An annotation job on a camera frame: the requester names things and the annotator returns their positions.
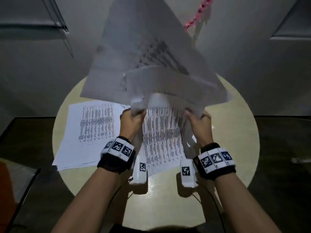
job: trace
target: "dark floor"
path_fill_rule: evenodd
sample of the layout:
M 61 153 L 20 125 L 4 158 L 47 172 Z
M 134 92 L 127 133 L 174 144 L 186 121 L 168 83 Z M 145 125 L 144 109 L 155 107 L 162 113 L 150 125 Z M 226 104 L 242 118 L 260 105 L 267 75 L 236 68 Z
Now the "dark floor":
M 311 121 L 258 117 L 256 122 L 260 156 L 248 189 L 283 233 L 309 232 L 311 176 L 290 159 L 311 158 Z M 50 232 L 73 199 L 51 166 L 53 124 L 54 118 L 15 119 L 0 139 L 1 158 L 41 168 L 10 233 Z

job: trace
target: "black cable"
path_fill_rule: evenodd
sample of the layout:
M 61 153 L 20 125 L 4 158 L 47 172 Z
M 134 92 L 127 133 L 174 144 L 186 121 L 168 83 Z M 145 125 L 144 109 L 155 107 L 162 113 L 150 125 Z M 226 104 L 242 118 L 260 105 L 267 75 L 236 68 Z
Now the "black cable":
M 128 179 L 128 180 L 127 180 L 127 183 L 129 183 L 129 182 L 130 182 L 131 180 L 133 180 L 133 179 L 134 179 L 133 177 L 130 178 L 130 179 Z M 109 204 L 108 204 L 108 208 L 107 208 L 107 209 L 109 209 L 109 206 L 110 206 L 111 202 L 113 201 L 114 197 L 117 195 L 117 193 L 119 192 L 119 190 L 121 189 L 121 187 L 122 187 L 123 185 L 120 185 L 119 188 L 116 190 L 116 192 L 114 193 L 114 195 L 112 196 L 112 198 L 111 198 L 111 200 L 110 200 L 110 202 L 109 202 Z
M 219 209 L 218 209 L 218 207 L 217 207 L 217 204 L 216 204 L 216 201 L 215 201 L 213 195 L 211 194 L 211 192 L 210 192 L 204 185 L 202 185 L 201 183 L 199 183 L 199 182 L 197 182 L 197 181 L 196 181 L 196 183 L 197 183 L 198 185 L 200 185 L 201 187 L 203 187 L 203 188 L 209 193 L 209 195 L 212 197 L 212 200 L 214 201 L 214 204 L 215 204 L 215 206 L 216 206 L 216 209 L 217 209 L 219 218 L 220 218 L 220 220 L 221 220 L 222 228 L 223 228 L 223 230 L 224 230 L 224 233 L 226 233 L 226 229 L 225 229 L 224 222 L 223 222 L 223 220 L 222 220 L 220 211 L 219 211 Z

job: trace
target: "table surface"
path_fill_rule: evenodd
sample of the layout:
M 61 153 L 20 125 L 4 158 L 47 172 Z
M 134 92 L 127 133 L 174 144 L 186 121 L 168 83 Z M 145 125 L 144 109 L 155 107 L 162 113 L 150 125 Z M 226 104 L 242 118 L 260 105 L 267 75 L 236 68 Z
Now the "table surface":
M 225 79 L 218 76 L 233 99 L 227 103 L 208 106 L 205 109 L 212 115 L 214 141 L 228 150 L 236 163 L 237 175 L 248 186 L 256 171 L 259 158 L 259 134 L 255 119 L 247 103 L 239 92 Z M 80 93 L 86 78 L 81 80 L 65 98 L 60 106 L 52 135 L 54 156 L 64 137 L 68 107 L 70 104 L 90 101 L 81 98 Z M 76 195 L 96 167 L 76 168 L 60 171 L 69 190 Z M 177 183 L 179 167 L 148 178 L 146 190 L 141 191 L 128 186 L 120 192 L 127 192 L 128 200 L 121 223 L 125 227 L 149 230 L 163 226 L 193 227 L 206 221 L 208 214 L 203 212 L 202 195 L 198 193 L 183 195 Z M 213 186 L 209 189 L 215 193 Z

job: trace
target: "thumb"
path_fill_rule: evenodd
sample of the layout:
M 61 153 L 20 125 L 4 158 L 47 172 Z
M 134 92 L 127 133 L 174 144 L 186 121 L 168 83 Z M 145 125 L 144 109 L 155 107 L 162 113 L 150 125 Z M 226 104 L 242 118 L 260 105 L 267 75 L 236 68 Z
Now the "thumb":
M 144 118 L 146 116 L 147 110 L 142 110 L 140 111 L 134 118 L 133 120 L 136 123 L 142 124 L 142 122 L 144 121 Z
M 191 125 L 194 125 L 194 123 L 197 121 L 197 117 L 188 109 L 185 109 L 185 115 L 189 119 Z

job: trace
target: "pink chain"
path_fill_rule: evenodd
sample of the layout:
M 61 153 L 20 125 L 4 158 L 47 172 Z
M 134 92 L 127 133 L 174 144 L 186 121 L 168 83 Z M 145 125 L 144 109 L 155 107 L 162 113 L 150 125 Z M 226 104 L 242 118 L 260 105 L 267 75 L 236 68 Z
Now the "pink chain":
M 193 17 L 193 19 L 191 19 L 189 22 L 187 22 L 184 27 L 185 27 L 185 31 L 187 31 L 187 29 L 193 25 L 195 25 L 195 23 L 197 21 L 199 21 L 202 17 L 203 12 L 213 3 L 214 0 L 204 0 L 199 9 L 197 10 L 195 16 Z

